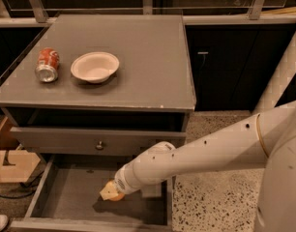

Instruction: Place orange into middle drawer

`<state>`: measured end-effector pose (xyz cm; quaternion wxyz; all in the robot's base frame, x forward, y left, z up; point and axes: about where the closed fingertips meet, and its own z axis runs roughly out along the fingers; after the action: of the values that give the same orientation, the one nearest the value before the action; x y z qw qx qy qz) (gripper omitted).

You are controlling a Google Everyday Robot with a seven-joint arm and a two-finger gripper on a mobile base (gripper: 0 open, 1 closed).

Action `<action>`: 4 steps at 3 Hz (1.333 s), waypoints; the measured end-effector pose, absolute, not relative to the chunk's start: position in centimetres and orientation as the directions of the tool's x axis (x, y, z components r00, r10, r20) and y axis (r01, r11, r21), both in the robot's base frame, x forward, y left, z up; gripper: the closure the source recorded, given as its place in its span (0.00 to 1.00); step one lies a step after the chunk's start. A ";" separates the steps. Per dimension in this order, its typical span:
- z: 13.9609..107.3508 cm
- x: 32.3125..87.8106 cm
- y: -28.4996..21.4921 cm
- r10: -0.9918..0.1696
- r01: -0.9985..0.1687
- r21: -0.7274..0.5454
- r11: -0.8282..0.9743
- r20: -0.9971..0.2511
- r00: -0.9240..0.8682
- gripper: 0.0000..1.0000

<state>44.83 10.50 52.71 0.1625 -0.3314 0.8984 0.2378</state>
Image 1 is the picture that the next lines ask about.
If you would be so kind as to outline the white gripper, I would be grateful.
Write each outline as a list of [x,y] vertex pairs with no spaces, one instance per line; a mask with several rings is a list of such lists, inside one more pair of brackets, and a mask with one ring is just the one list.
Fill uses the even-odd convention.
[[114,183],[109,181],[100,191],[100,196],[103,200],[116,200],[119,196],[118,190],[124,194],[131,194],[136,192],[137,189],[138,180],[133,171],[128,166],[123,166],[116,172]]

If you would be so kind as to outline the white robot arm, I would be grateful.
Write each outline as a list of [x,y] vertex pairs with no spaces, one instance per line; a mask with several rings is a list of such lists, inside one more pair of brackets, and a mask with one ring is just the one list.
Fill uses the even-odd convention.
[[181,174],[264,166],[254,232],[296,232],[296,101],[277,105],[296,73],[296,32],[254,114],[178,149],[160,142],[120,168],[104,200]]

